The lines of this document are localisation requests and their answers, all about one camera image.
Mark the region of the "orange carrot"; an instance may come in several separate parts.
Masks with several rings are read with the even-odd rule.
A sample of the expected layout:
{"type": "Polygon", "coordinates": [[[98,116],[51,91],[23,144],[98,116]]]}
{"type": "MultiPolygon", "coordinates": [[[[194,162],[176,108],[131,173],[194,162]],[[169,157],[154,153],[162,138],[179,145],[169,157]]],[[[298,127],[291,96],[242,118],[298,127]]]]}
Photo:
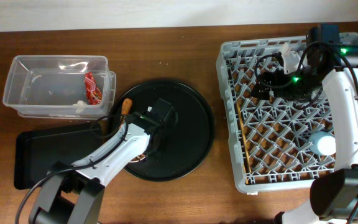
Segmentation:
{"type": "Polygon", "coordinates": [[[124,99],[121,107],[121,123],[124,122],[124,116],[130,113],[132,107],[132,100],[130,98],[124,99]]]}

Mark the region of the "wooden chopstick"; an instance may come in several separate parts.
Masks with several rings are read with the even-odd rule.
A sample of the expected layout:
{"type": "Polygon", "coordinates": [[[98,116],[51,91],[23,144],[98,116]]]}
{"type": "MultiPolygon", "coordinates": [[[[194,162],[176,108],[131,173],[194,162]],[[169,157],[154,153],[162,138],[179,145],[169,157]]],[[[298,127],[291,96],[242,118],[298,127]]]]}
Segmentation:
{"type": "Polygon", "coordinates": [[[245,136],[245,132],[244,132],[244,125],[241,123],[241,134],[242,134],[242,142],[244,144],[244,151],[245,151],[245,155],[246,155],[246,162],[247,162],[247,168],[249,173],[252,173],[252,168],[250,166],[250,157],[249,157],[249,152],[248,152],[248,147],[247,147],[247,140],[246,140],[246,136],[245,136]]]}
{"type": "Polygon", "coordinates": [[[244,123],[243,123],[242,116],[241,116],[241,108],[240,108],[238,102],[236,102],[236,109],[237,109],[237,113],[238,113],[238,117],[239,117],[239,126],[241,129],[242,143],[244,145],[244,154],[245,154],[245,159],[246,159],[246,172],[247,172],[247,174],[250,174],[252,172],[252,169],[250,168],[250,160],[249,160],[249,153],[248,153],[247,144],[246,144],[244,123]]]}

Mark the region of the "light blue cup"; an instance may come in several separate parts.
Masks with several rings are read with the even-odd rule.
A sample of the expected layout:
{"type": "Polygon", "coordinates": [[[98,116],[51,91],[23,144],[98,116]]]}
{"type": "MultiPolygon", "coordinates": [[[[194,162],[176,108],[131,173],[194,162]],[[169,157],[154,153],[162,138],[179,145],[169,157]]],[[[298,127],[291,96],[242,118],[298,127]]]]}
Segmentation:
{"type": "Polygon", "coordinates": [[[310,151],[319,156],[330,156],[336,153],[335,137],[327,132],[315,132],[310,136],[309,141],[312,143],[310,151]]]}

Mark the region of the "red snack wrapper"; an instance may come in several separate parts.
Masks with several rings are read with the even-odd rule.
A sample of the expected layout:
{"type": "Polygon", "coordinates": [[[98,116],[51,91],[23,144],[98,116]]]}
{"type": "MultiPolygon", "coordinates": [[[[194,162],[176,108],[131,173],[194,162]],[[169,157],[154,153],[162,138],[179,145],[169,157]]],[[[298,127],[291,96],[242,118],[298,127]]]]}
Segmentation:
{"type": "Polygon", "coordinates": [[[86,97],[90,105],[98,105],[102,102],[103,95],[96,84],[91,72],[85,74],[84,79],[86,97]]]}

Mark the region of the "white tissue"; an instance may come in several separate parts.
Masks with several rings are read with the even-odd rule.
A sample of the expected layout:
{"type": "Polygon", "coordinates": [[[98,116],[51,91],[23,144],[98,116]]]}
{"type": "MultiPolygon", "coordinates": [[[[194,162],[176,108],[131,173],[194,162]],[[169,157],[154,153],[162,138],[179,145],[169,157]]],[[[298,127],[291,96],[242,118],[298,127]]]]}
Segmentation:
{"type": "Polygon", "coordinates": [[[88,104],[85,101],[78,100],[76,103],[73,104],[75,113],[82,113],[86,109],[87,105],[88,104]]]}

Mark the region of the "black rectangular tray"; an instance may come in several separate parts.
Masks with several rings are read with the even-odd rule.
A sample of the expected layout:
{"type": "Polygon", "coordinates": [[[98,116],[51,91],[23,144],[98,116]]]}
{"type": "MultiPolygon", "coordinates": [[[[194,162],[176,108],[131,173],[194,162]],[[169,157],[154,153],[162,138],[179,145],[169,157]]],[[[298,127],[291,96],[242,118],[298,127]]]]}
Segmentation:
{"type": "Polygon", "coordinates": [[[101,126],[89,123],[20,133],[16,139],[14,186],[29,189],[46,176],[57,162],[66,166],[84,158],[102,145],[101,126]]]}

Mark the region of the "white bowl with food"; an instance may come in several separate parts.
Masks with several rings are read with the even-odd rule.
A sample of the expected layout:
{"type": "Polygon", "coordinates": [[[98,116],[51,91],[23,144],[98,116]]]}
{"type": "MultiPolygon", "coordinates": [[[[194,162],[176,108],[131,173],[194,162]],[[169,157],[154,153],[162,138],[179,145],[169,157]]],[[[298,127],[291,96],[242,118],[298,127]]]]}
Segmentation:
{"type": "Polygon", "coordinates": [[[145,154],[141,154],[139,156],[136,156],[135,158],[133,158],[130,163],[136,163],[136,162],[140,162],[142,160],[144,160],[146,158],[145,154]]]}

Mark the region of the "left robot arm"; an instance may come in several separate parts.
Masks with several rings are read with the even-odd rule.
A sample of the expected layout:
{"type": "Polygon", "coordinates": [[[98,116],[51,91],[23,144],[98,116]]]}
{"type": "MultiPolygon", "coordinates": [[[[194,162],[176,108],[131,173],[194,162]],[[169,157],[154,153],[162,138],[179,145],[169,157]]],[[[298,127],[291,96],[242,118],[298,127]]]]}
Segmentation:
{"type": "Polygon", "coordinates": [[[110,181],[137,156],[156,149],[158,141],[177,123],[173,110],[122,115],[118,129],[106,142],[70,166],[57,163],[22,199],[15,216],[36,189],[40,192],[30,211],[29,223],[97,223],[104,191],[110,181]]]}

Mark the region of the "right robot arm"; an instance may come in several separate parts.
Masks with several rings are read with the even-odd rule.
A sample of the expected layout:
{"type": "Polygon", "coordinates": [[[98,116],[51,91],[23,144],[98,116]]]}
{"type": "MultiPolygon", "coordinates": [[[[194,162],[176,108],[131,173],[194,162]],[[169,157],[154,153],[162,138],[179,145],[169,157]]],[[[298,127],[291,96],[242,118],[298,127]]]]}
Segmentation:
{"type": "Polygon", "coordinates": [[[280,68],[255,71],[252,96],[268,92],[290,101],[315,102],[312,92],[329,101],[336,141],[334,172],[316,179],[310,197],[296,209],[280,212],[275,223],[358,222],[358,45],[340,40],[336,24],[320,24],[306,35],[301,55],[290,50],[272,54],[280,68]]]}

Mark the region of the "grey dishwasher rack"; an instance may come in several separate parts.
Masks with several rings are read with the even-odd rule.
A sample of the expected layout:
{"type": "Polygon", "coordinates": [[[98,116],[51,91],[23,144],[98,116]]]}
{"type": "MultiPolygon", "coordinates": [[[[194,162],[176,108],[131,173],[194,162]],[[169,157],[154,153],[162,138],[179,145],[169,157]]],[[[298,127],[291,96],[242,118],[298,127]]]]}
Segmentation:
{"type": "Polygon", "coordinates": [[[319,100],[304,110],[281,98],[258,100],[250,92],[256,84],[253,67],[265,54],[288,43],[302,52],[302,36],[225,42],[216,68],[221,98],[226,110],[229,150],[236,189],[244,194],[310,187],[312,181],[334,170],[334,156],[317,156],[310,151],[309,135],[334,132],[328,101],[319,100]],[[246,172],[236,102],[241,108],[252,173],[246,172]]]}

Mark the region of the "round black tray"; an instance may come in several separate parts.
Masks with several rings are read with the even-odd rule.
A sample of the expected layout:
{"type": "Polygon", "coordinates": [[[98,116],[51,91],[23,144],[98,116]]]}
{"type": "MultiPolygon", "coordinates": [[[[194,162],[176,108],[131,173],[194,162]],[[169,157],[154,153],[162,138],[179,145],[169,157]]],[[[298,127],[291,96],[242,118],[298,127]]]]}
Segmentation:
{"type": "Polygon", "coordinates": [[[194,88],[172,79],[154,79],[126,91],[110,109],[121,112],[123,101],[132,100],[131,112],[143,112],[159,99],[169,102],[176,115],[158,147],[125,170],[144,180],[163,182],[178,179],[196,169],[214,141],[214,117],[205,98],[194,88]]]}

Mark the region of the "clear plastic bin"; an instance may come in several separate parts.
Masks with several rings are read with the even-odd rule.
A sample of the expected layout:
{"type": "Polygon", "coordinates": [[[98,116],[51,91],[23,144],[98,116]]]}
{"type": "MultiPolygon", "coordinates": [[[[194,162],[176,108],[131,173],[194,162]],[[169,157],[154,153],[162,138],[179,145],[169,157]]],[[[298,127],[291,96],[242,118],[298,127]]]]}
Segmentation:
{"type": "Polygon", "coordinates": [[[22,117],[97,119],[109,113],[116,93],[116,74],[99,55],[18,55],[11,64],[2,102],[22,117]],[[91,72],[103,98],[90,105],[85,74],[91,72]],[[75,113],[78,100],[88,105],[75,113]]]}

